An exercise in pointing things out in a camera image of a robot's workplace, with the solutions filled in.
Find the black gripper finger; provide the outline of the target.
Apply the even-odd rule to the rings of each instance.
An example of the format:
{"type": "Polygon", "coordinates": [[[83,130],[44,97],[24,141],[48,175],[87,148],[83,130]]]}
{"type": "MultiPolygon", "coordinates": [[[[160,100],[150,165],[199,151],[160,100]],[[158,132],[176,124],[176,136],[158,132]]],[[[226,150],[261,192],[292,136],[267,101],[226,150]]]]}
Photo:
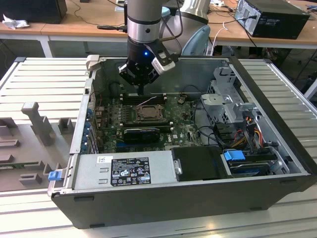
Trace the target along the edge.
{"type": "Polygon", "coordinates": [[[126,82],[135,87],[138,95],[142,95],[142,82],[137,63],[126,62],[118,67],[118,72],[126,82]]]}
{"type": "Polygon", "coordinates": [[[157,78],[159,77],[159,74],[156,70],[152,70],[151,72],[146,72],[141,80],[141,95],[144,94],[144,87],[147,84],[153,83],[157,78]]]}

